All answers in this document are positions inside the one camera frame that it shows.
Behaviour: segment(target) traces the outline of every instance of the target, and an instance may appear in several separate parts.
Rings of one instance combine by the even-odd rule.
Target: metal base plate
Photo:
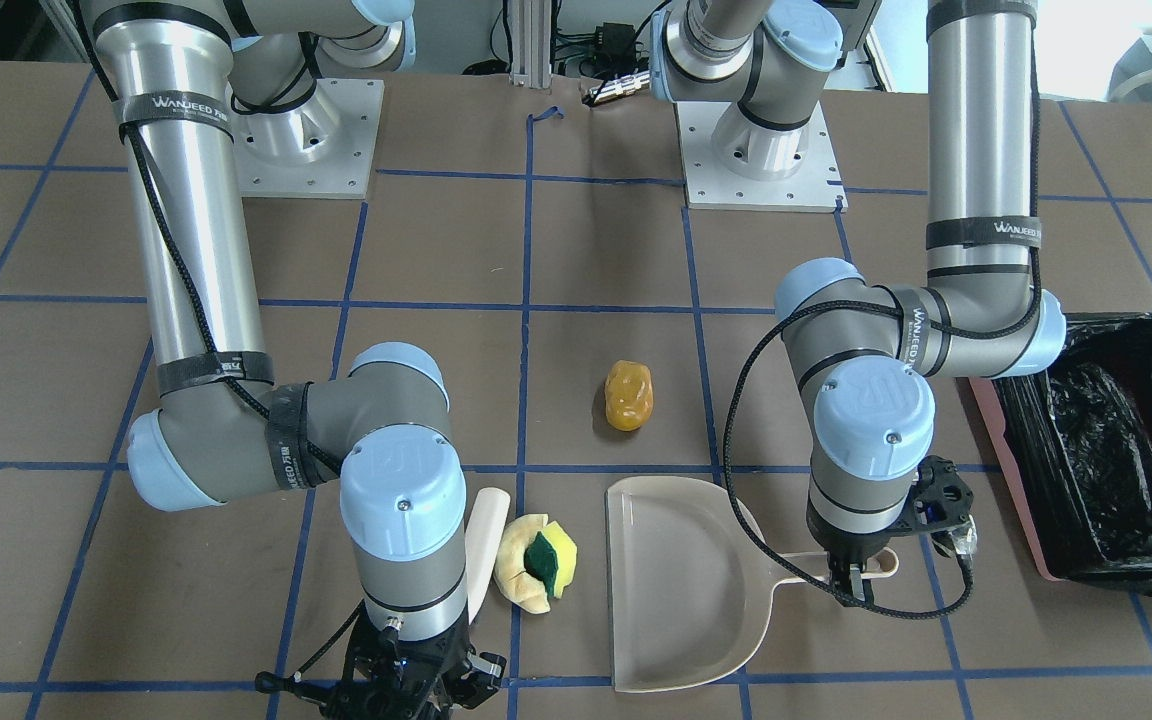
[[[723,103],[677,103],[682,168],[690,209],[780,210],[791,213],[833,213],[838,203],[847,210],[847,192],[833,156],[833,143],[824,126],[820,106],[803,132],[803,160],[783,181],[755,181],[728,170],[710,143]]]
[[[234,164],[243,197],[367,197],[371,159],[385,83],[379,79],[320,79],[319,92],[340,109],[342,129],[329,153],[306,165],[274,165],[252,156],[243,138],[234,138]]]

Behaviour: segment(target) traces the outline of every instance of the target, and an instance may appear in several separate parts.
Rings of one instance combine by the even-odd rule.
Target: black garbage bag
[[[1152,314],[1070,314],[1046,373],[993,387],[1052,574],[1152,597]]]

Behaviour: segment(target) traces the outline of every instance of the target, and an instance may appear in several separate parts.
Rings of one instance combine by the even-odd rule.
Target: brown table surface
[[[520,619],[490,594],[472,637],[508,657],[508,692],[468,717],[1152,719],[1152,600],[1039,579],[973,402],[946,379],[933,452],[978,498],[964,611],[902,623],[786,588],[740,674],[654,696],[609,687],[605,488],[713,477],[714,419],[787,270],[841,255],[874,282],[922,285],[924,96],[824,97],[851,206],[805,215],[687,209],[672,108],[647,97],[590,111],[567,81],[550,94],[385,82],[366,204],[244,206],[280,379],[323,381],[372,342],[426,347],[471,493],[508,488],[579,544],[552,614]],[[551,105],[566,118],[529,124]],[[1152,311],[1152,106],[1043,103],[1041,192],[1044,281],[1066,311]],[[317,717],[248,688],[358,600],[338,487],[146,507],[122,452],[157,397],[143,293],[99,86],[83,65],[0,63],[0,717]],[[738,483],[773,546],[812,550],[810,435],[772,350],[742,406]],[[631,438],[593,406],[621,357],[655,378],[655,416]],[[950,562],[895,547],[884,602],[957,596]]]

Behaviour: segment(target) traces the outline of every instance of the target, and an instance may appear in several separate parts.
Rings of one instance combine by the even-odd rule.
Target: dustpan
[[[774,589],[801,582],[745,537],[713,483],[626,478],[607,491],[607,529],[619,692],[675,691],[735,673],[763,644]],[[783,558],[817,578],[828,575],[824,552]],[[896,553],[884,550],[864,577],[888,578],[897,566]]]

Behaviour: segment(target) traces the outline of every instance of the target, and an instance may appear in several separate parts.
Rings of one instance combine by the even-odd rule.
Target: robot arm
[[[411,0],[86,0],[79,10],[132,168],[159,364],[161,409],[134,423],[128,448],[137,491],[184,510],[339,475],[365,597],[346,679],[329,691],[264,675],[257,687],[316,698],[334,717],[442,717],[485,700],[505,660],[467,638],[465,477],[442,374],[419,348],[382,343],[347,377],[275,387],[234,169],[234,136],[251,135],[234,129],[227,79],[236,106],[289,94],[308,106],[314,78],[300,69],[296,33],[384,41],[388,29],[371,31],[402,26]],[[234,38],[257,33],[234,55]]]
[[[861,568],[888,539],[973,533],[952,464],[924,460],[937,410],[924,377],[1036,373],[1064,344],[1064,316],[1038,273],[1036,14],[1033,0],[929,1],[927,286],[869,286],[850,263],[820,259],[776,288],[776,327],[813,430],[808,524],[833,588],[870,606]],[[655,94],[732,103],[713,138],[728,169],[794,173],[810,152],[799,128],[841,47],[827,10],[676,0],[653,29]]]

